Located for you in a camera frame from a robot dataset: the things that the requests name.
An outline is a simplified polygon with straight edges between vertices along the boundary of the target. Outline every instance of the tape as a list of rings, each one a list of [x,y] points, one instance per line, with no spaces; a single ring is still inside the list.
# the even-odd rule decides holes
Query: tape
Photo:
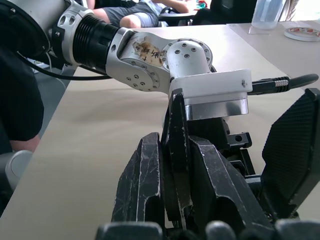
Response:
[[[320,31],[308,27],[291,27],[284,31],[287,38],[303,41],[303,42],[317,42],[320,41]]]

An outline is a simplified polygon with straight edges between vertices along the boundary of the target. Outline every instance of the bottle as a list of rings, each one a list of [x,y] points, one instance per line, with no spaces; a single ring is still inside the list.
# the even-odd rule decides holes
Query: bottle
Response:
[[[257,0],[252,18],[252,26],[270,30],[277,26],[286,0]]]

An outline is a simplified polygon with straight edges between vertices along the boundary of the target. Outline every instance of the chair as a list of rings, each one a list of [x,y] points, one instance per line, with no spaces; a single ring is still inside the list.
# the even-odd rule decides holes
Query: chair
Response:
[[[195,12],[179,13],[172,7],[165,7],[158,16],[158,20],[166,22],[169,27],[189,26],[195,15]]]
[[[252,21],[257,0],[213,0],[194,16],[192,25],[242,24]]]

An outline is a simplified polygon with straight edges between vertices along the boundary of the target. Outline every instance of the sleeve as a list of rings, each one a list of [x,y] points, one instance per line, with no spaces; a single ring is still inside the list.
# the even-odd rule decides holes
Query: sleeve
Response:
[[[35,75],[0,47],[0,118],[10,140],[28,141],[40,131],[44,105]]]

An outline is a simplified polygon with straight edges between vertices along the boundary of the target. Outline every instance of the beige table surface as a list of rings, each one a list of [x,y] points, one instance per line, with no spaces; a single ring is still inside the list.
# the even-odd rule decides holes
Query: beige table surface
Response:
[[[144,31],[204,41],[218,71],[248,68],[254,80],[284,75],[226,25]],[[230,118],[233,132],[250,132],[258,173],[271,124],[302,94],[295,89],[250,97],[250,114]],[[111,219],[119,176],[140,138],[162,131],[167,103],[162,93],[115,80],[71,82],[0,219],[0,239],[93,240],[97,227]],[[318,194],[301,210],[303,217],[319,215]]]
[[[297,41],[284,35],[285,29],[294,27],[320,31],[320,20],[279,22],[275,29],[265,31],[268,34],[248,34],[251,23],[228,26],[288,76],[297,77],[304,74],[320,76],[320,41]],[[311,86],[320,89],[320,81]]]

